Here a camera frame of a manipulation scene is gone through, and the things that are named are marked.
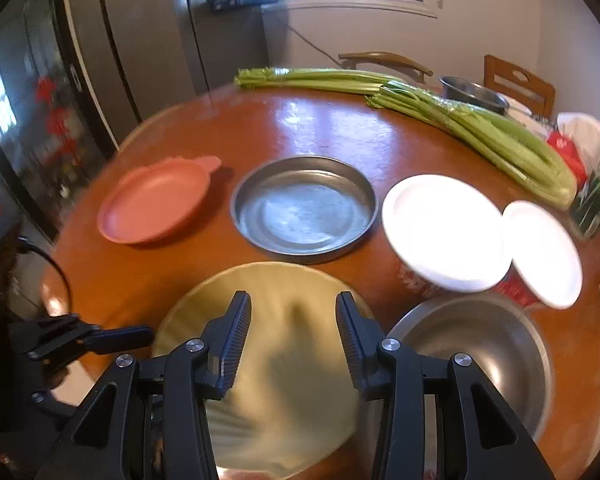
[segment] plate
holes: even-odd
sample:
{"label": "plate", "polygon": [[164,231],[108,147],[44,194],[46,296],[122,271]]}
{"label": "plate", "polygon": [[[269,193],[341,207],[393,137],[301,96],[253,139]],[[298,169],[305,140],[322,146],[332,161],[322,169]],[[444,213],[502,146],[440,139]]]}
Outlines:
{"label": "plate", "polygon": [[356,427],[359,397],[335,320],[336,295],[350,287],[285,262],[232,267],[200,283],[167,314],[152,355],[199,336],[236,290],[251,295],[251,326],[234,387],[224,400],[206,401],[216,463],[288,478],[338,449]]}
{"label": "plate", "polygon": [[382,226],[398,257],[446,290],[487,290],[511,264],[498,208],[448,176],[423,174],[396,184],[382,204]]}
{"label": "plate", "polygon": [[165,158],[127,173],[98,211],[100,234],[117,244],[159,240],[183,226],[209,188],[216,156]]}
{"label": "plate", "polygon": [[378,214],[358,170],[325,156],[270,162],[241,181],[231,202],[238,231],[278,258],[309,264],[351,250]]}
{"label": "plate", "polygon": [[547,306],[568,308],[582,290],[582,265],[568,232],[540,206],[519,200],[503,213],[513,264]]}

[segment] screw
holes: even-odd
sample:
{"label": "screw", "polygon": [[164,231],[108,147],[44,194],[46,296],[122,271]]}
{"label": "screw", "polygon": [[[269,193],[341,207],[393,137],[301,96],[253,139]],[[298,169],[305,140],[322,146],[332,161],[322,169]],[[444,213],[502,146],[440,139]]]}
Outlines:
{"label": "screw", "polygon": [[120,368],[124,368],[126,366],[129,366],[132,362],[134,361],[134,358],[132,355],[129,354],[122,354],[119,355],[116,358],[116,364],[120,367]]}
{"label": "screw", "polygon": [[460,366],[468,366],[470,365],[474,360],[471,359],[471,356],[469,354],[465,354],[463,352],[460,352],[459,354],[454,355],[454,361],[459,364]]}
{"label": "screw", "polygon": [[400,348],[400,342],[393,337],[388,337],[387,339],[382,339],[382,348],[388,350],[389,352],[393,352]]}
{"label": "screw", "polygon": [[205,342],[202,339],[189,339],[185,346],[189,352],[198,352],[205,347]]}

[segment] round metal tray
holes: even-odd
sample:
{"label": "round metal tray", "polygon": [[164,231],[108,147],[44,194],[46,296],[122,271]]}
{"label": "round metal tray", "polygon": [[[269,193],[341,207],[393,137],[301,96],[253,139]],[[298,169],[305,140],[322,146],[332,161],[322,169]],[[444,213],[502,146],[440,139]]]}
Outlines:
{"label": "round metal tray", "polygon": [[351,250],[376,220],[379,201],[358,170],[325,156],[270,162],[236,187],[231,216],[252,244],[313,264]]}

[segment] oval white plate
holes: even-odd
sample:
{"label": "oval white plate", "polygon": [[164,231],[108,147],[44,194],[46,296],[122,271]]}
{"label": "oval white plate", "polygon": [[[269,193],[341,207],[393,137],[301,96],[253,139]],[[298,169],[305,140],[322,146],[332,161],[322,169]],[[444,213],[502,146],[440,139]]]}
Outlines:
{"label": "oval white plate", "polygon": [[582,265],[568,232],[540,206],[519,200],[503,213],[513,264],[547,306],[568,308],[582,290]]}
{"label": "oval white plate", "polygon": [[287,478],[320,462],[354,432],[359,397],[335,320],[336,295],[351,289],[300,265],[232,267],[171,309],[152,355],[199,336],[207,321],[224,314],[236,290],[251,296],[251,326],[234,387],[224,400],[205,402],[214,455],[223,468]]}
{"label": "oval white plate", "polygon": [[417,175],[396,184],[382,204],[382,226],[400,259],[446,290],[487,290],[511,264],[498,208],[448,176]]}

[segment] wooden chair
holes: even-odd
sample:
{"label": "wooden chair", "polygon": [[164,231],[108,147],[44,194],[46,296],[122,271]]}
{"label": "wooden chair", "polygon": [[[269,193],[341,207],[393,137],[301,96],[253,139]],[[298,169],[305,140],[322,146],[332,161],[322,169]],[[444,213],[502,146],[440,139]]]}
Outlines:
{"label": "wooden chair", "polygon": [[424,76],[432,76],[433,70],[416,63],[408,57],[391,52],[350,52],[339,54],[343,68],[355,70],[359,63],[373,63],[401,72],[417,83],[424,84]]}
{"label": "wooden chair", "polygon": [[487,54],[484,56],[484,85],[513,97],[537,115],[551,116],[555,99],[554,86],[521,66]]}

